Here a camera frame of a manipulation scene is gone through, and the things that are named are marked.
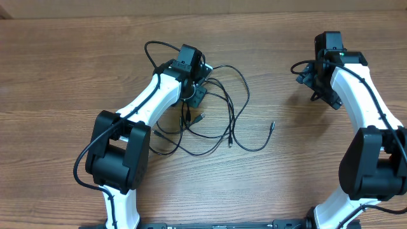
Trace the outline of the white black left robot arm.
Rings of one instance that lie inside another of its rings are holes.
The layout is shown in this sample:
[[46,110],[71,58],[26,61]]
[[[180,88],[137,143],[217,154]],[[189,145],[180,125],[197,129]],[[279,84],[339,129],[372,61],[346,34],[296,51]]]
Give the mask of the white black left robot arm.
[[147,169],[151,129],[179,101],[196,107],[203,99],[200,85],[212,72],[203,53],[182,45],[178,56],[154,66],[148,86],[124,108],[101,111],[90,144],[80,154],[92,175],[91,188],[101,191],[107,219],[101,228],[137,228],[136,189]]

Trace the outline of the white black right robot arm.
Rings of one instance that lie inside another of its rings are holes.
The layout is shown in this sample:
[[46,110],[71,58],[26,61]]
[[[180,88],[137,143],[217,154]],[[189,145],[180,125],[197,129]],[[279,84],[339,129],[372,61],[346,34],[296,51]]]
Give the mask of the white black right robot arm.
[[406,194],[406,127],[390,112],[370,76],[361,52],[348,51],[338,31],[314,39],[315,58],[297,72],[297,82],[313,90],[333,109],[344,107],[354,138],[339,170],[339,187],[312,207],[293,228],[360,228],[358,215],[368,209],[401,215],[379,204]]

